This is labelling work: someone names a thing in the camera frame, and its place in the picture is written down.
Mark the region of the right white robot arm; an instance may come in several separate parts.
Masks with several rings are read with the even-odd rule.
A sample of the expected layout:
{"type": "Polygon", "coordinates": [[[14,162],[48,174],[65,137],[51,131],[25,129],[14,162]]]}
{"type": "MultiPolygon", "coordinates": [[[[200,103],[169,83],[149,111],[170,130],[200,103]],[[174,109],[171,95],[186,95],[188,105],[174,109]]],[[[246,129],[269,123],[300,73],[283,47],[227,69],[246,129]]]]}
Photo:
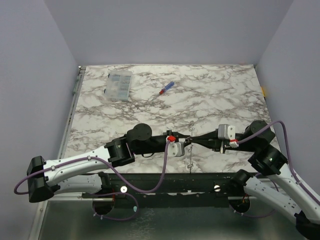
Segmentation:
{"type": "Polygon", "coordinates": [[[308,240],[320,238],[320,196],[298,176],[290,164],[291,157],[283,155],[271,145],[275,133],[273,122],[255,120],[244,133],[235,127],[221,124],[215,131],[201,136],[191,136],[187,143],[201,145],[215,152],[252,152],[248,159],[251,166],[262,176],[277,184],[283,191],[263,184],[253,174],[240,169],[228,183],[230,191],[240,196],[243,193],[256,197],[281,212],[295,224],[296,230],[308,240]]]}

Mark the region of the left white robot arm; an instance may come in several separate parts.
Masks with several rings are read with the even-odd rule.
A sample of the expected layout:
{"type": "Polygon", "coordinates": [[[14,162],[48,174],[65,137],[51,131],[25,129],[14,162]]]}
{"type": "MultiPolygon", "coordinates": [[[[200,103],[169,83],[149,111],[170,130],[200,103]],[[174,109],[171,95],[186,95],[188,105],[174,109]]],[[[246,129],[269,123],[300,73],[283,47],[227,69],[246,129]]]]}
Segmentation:
{"type": "Polygon", "coordinates": [[[21,195],[20,185],[27,183],[30,203],[39,203],[51,199],[56,194],[83,192],[97,194],[103,198],[111,190],[104,180],[80,181],[80,176],[92,171],[115,170],[135,161],[136,155],[164,153],[165,157],[184,155],[185,145],[191,137],[176,131],[167,130],[161,135],[153,135],[148,124],[139,123],[126,134],[80,155],[45,160],[42,156],[33,157],[29,163],[26,177],[15,187],[14,193],[21,195]]]}

